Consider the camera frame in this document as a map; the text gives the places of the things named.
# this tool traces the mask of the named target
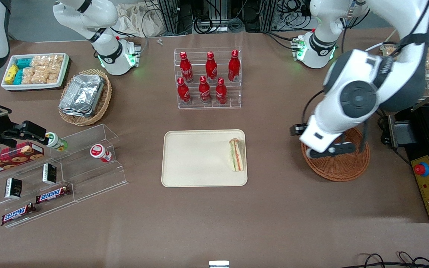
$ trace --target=teal package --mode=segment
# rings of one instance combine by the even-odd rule
[[[18,59],[16,66],[18,68],[26,68],[31,65],[32,58]]]
[[[14,77],[13,85],[20,85],[22,82],[22,69],[19,69],[19,71],[16,73],[16,76]]]

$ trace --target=red button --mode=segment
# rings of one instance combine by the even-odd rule
[[[415,165],[415,167],[413,168],[413,170],[418,175],[423,175],[426,172],[425,166],[422,165],[422,164],[420,164],[420,163],[418,165]]]

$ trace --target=bread slice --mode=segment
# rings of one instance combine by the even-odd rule
[[[234,171],[244,170],[244,160],[240,151],[241,141],[234,138],[229,141],[231,168]]]

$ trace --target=white tray of snacks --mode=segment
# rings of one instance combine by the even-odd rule
[[[8,91],[56,89],[64,81],[69,60],[66,53],[11,56],[1,87]]]
[[[243,186],[247,182],[245,141],[240,129],[167,132],[163,186]]]

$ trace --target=aluminum foil container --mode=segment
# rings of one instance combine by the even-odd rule
[[[104,79],[98,75],[76,75],[58,108],[64,114],[90,117],[95,113],[103,87]]]

